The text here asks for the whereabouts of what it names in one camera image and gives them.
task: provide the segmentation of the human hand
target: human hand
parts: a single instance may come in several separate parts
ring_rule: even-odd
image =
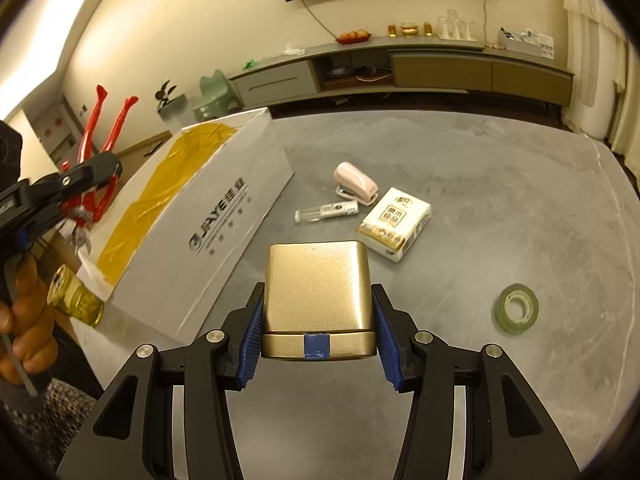
[[[38,277],[35,259],[28,254],[15,272],[18,299],[9,306],[0,302],[0,333],[13,334],[13,350],[28,374],[48,370],[58,357],[53,338],[53,307],[47,305],[47,287]],[[22,380],[3,345],[0,345],[0,378],[20,385]]]

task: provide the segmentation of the gold metal box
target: gold metal box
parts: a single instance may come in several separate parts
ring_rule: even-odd
[[[375,355],[370,287],[362,242],[271,246],[262,356],[337,360]]]

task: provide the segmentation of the gray table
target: gray table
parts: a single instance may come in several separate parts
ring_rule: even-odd
[[[353,238],[364,212],[293,220],[298,208],[336,201],[332,172],[348,160],[383,192],[398,187],[433,207],[399,264],[370,253],[373,282],[450,345],[503,346],[584,466],[640,380],[640,205],[609,150],[545,126],[445,112],[345,112],[274,127],[295,174],[202,331],[244,306],[271,244]],[[540,300],[538,322],[521,336],[492,319],[492,303],[514,282]],[[393,476],[411,397],[394,392],[377,358],[261,360],[228,403],[247,480],[373,480]],[[463,403],[456,391],[450,478],[462,471]]]

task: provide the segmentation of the green chair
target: green chair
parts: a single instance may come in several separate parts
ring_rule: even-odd
[[[220,70],[216,70],[211,77],[200,78],[200,92],[202,99],[193,107],[193,113],[199,123],[224,117],[242,109],[242,101]]]

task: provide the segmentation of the small plant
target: small plant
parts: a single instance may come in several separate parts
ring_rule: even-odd
[[[159,101],[158,111],[160,111],[172,101],[172,99],[169,99],[169,95],[171,95],[171,92],[175,90],[176,85],[173,85],[167,90],[166,88],[169,86],[169,81],[171,80],[165,81],[160,89],[156,92],[156,101]]]

